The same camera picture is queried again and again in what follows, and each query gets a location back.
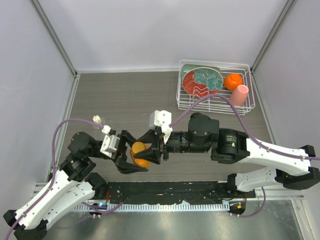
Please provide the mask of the red teal floral plate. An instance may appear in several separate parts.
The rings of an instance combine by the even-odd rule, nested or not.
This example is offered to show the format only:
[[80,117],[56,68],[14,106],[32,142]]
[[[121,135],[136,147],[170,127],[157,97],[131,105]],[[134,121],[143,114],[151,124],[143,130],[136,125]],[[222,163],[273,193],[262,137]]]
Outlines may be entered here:
[[189,95],[202,98],[219,92],[223,82],[224,79],[216,68],[197,67],[184,75],[182,87]]

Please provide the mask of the orange bottle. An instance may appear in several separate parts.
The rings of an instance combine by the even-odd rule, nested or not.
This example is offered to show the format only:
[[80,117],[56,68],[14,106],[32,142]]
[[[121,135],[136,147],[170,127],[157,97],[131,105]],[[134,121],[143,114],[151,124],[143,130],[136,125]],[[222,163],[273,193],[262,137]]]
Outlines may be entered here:
[[151,164],[150,161],[140,159],[140,158],[134,158],[134,152],[132,150],[130,150],[130,156],[131,156],[133,163],[139,167],[148,168]]

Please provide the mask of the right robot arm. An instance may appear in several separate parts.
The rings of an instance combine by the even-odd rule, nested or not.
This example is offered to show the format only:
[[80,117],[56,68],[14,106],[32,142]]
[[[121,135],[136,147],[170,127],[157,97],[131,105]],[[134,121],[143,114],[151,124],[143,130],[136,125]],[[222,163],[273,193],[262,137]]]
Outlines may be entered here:
[[253,140],[247,133],[221,128],[219,121],[196,112],[190,116],[187,131],[163,132],[164,111],[150,116],[149,131],[131,147],[130,155],[139,167],[167,160],[170,153],[208,153],[220,164],[254,163],[263,168],[247,173],[228,175],[226,193],[233,198],[257,188],[282,185],[286,189],[306,190],[320,182],[320,170],[312,167],[309,158],[314,148],[305,145],[290,149]]

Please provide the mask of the white bottle cap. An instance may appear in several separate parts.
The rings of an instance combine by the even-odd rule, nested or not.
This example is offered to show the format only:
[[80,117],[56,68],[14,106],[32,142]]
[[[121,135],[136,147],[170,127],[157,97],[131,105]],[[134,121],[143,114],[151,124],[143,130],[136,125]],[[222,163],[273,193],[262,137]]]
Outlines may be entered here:
[[102,122],[102,119],[99,115],[94,115],[92,120],[95,124],[100,124]]

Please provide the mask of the orange bowl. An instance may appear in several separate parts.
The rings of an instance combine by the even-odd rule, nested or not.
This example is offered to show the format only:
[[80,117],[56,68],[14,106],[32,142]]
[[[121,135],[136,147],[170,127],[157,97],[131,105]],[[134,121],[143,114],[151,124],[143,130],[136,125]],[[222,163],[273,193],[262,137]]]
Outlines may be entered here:
[[230,91],[234,91],[239,85],[242,84],[243,78],[237,73],[229,74],[223,80],[224,87]]

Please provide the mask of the clear bottle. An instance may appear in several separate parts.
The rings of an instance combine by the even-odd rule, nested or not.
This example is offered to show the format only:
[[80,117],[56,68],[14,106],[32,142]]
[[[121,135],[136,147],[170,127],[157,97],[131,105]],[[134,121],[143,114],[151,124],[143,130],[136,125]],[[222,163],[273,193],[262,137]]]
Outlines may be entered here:
[[97,125],[100,125],[100,126],[104,127],[106,124],[107,124],[107,123],[106,123],[106,120],[101,117],[101,123],[100,123],[100,124],[97,124]]

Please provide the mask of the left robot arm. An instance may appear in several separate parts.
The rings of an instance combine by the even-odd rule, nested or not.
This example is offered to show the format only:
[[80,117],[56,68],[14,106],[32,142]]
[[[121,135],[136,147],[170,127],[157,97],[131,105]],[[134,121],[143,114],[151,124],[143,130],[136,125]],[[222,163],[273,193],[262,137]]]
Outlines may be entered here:
[[137,140],[126,130],[116,135],[110,130],[103,140],[85,132],[76,133],[68,146],[70,151],[51,180],[28,203],[8,210],[3,218],[18,240],[42,240],[48,230],[78,204],[100,200],[108,192],[102,176],[93,172],[91,158],[111,160],[121,173],[145,172],[146,168],[127,162],[127,147]]

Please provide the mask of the pink cup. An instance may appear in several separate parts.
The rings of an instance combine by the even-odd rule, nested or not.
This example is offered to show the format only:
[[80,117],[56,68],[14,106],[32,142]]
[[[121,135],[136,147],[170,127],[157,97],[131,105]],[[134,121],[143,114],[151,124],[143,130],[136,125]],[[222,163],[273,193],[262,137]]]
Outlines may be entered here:
[[249,95],[249,88],[246,85],[239,85],[230,95],[230,102],[234,106],[242,106]]

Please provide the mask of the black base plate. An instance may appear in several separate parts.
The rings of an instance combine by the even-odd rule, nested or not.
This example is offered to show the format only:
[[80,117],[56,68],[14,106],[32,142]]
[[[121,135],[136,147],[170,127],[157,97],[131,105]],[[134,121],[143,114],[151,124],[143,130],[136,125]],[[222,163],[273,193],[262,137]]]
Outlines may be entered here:
[[234,199],[253,199],[255,191],[231,190],[218,181],[140,181],[108,182],[109,200],[130,205],[173,205],[183,201],[191,205],[218,204]]

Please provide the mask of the teal square plate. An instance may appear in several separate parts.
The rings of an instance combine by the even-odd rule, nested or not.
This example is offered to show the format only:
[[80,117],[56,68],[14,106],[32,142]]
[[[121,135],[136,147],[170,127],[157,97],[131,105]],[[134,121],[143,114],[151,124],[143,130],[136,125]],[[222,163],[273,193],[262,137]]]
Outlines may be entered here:
[[216,71],[218,71],[219,73],[221,72],[219,67],[216,66],[208,66],[208,65],[198,65],[198,64],[183,64],[180,68],[180,79],[183,80],[183,78],[185,77],[185,75],[192,71],[193,69],[197,69],[197,68],[211,68],[214,69]]

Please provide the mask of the orange bottle cap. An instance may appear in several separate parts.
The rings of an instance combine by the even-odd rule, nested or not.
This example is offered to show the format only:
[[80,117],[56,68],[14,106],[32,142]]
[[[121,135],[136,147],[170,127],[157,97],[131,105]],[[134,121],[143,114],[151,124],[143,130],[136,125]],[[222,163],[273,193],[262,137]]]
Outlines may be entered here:
[[145,150],[146,150],[146,145],[140,141],[135,142],[131,147],[131,151],[133,154],[137,154]]

